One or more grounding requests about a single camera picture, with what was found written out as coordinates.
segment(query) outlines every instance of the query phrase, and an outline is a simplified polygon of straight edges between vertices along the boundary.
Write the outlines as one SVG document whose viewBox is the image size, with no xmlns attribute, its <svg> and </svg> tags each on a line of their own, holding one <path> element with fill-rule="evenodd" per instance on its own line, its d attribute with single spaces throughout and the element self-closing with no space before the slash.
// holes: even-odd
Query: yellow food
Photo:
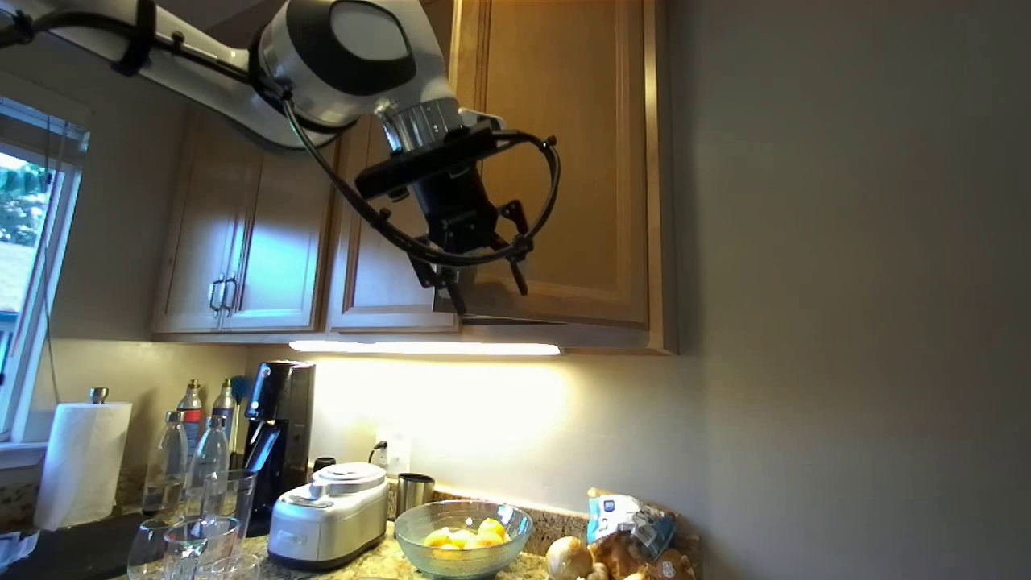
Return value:
<svg viewBox="0 0 1031 580">
<path fill-rule="evenodd" d="M 511 529 L 497 520 L 483 520 L 473 529 L 435 529 L 424 540 L 425 550 L 440 557 L 455 557 L 461 550 L 501 548 L 511 543 Z"/>
</svg>

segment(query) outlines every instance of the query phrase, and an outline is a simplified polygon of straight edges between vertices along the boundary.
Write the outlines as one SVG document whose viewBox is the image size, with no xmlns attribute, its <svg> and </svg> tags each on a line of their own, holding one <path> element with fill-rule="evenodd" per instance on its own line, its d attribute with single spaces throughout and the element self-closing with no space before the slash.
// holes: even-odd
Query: coffee maker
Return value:
<svg viewBox="0 0 1031 580">
<path fill-rule="evenodd" d="M 249 536 L 267 536 L 280 495 L 305 484 L 314 437 L 314 365 L 267 360 L 249 390 L 244 474 L 255 474 Z"/>
</svg>

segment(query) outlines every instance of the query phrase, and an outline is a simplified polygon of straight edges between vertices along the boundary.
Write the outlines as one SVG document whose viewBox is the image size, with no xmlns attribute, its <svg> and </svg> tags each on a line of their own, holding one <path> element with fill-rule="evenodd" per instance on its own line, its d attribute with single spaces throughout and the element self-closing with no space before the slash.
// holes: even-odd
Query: bottle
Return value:
<svg viewBox="0 0 1031 580">
<path fill-rule="evenodd" d="M 187 457 L 195 457 L 207 430 L 203 388 L 196 382 L 187 385 L 187 393 L 181 400 L 181 420 L 187 431 Z"/>
<path fill-rule="evenodd" d="M 229 486 L 229 412 L 212 411 L 212 420 L 196 444 L 196 455 L 189 462 L 189 497 L 199 503 L 199 513 L 217 513 L 222 503 L 222 495 Z"/>
<path fill-rule="evenodd" d="M 229 467 L 235 467 L 235 443 L 240 443 L 240 420 L 235 420 L 235 400 L 231 400 L 231 385 L 225 382 L 217 404 L 212 416 L 225 416 L 225 444 L 229 444 Z"/>
<path fill-rule="evenodd" d="M 148 462 L 148 474 L 143 484 L 143 515 L 157 515 L 187 484 L 187 431 L 181 425 L 181 412 L 168 412 L 164 437 Z"/>
</svg>

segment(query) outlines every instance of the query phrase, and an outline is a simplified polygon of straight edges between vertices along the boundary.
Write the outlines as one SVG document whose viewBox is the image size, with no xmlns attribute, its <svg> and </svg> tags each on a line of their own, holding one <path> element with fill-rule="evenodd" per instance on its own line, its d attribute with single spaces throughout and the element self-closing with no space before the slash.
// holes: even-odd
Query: mixing bowl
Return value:
<svg viewBox="0 0 1031 580">
<path fill-rule="evenodd" d="M 424 503 L 395 524 L 395 540 L 425 576 L 492 576 L 534 531 L 534 520 L 507 503 Z"/>
</svg>

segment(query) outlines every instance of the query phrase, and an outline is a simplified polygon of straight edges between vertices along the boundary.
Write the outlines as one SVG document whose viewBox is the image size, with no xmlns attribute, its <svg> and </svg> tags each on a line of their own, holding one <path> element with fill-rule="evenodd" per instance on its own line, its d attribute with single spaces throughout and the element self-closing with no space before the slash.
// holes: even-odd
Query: white wall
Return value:
<svg viewBox="0 0 1031 580">
<path fill-rule="evenodd" d="M 41 358 L 32 407 L 32 437 L 50 439 L 54 400 L 87 400 L 95 385 L 110 388 L 110 400 L 133 404 L 123 484 L 139 499 L 143 474 L 164 431 L 168 412 L 196 382 L 212 404 L 222 382 L 255 374 L 249 350 L 177 345 L 177 342 L 79 342 L 58 339 Z"/>
<path fill-rule="evenodd" d="M 707 576 L 1031 576 L 1029 3 L 674 3 L 671 360 L 323 360 L 319 444 L 701 524 Z"/>
</svg>

